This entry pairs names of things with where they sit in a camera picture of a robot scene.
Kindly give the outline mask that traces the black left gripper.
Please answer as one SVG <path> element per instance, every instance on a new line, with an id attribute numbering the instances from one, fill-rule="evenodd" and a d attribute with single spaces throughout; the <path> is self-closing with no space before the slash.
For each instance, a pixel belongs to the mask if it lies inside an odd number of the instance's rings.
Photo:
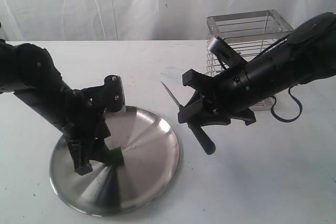
<path id="1" fill-rule="evenodd" d="M 104 141 L 111 136 L 103 115 L 106 106 L 97 103 L 94 93 L 86 89 L 62 87 L 60 93 L 66 120 L 62 132 L 75 173 L 85 175 L 93 171 L 89 160 L 105 163 L 110 157 Z"/>

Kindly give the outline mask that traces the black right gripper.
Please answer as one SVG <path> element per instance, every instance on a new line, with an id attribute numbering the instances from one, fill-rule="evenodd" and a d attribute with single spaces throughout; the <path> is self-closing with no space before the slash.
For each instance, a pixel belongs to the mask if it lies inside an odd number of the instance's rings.
<path id="1" fill-rule="evenodd" d="M 246 126 L 255 123 L 250 107 L 263 99 L 262 75 L 263 66 L 254 63 L 235 64 L 214 77 L 188 70 L 182 74 L 183 86 L 195 89 L 199 95 L 179 107 L 178 122 L 199 126 L 227 126 L 232 119 L 241 120 Z"/>

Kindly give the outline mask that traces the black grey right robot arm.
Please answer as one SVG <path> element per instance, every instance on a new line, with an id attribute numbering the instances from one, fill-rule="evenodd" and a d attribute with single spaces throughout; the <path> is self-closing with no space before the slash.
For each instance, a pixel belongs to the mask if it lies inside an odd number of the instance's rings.
<path id="1" fill-rule="evenodd" d="M 180 123 L 228 125 L 232 119 L 255 122 L 251 107 L 287 88 L 335 75 L 335 14 L 311 18 L 292 33 L 246 61 L 221 38 L 210 51 L 228 68 L 214 77 L 195 70 L 182 76 L 195 93 L 180 108 Z"/>

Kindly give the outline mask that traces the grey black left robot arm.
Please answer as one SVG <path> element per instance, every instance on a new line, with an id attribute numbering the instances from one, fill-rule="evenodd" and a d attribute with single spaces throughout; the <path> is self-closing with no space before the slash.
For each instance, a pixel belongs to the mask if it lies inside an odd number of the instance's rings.
<path id="1" fill-rule="evenodd" d="M 77 174 L 92 172 L 90 161 L 111 161 L 103 108 L 63 81 L 47 49 L 1 40 L 1 93 L 13 93 L 62 133 Z"/>

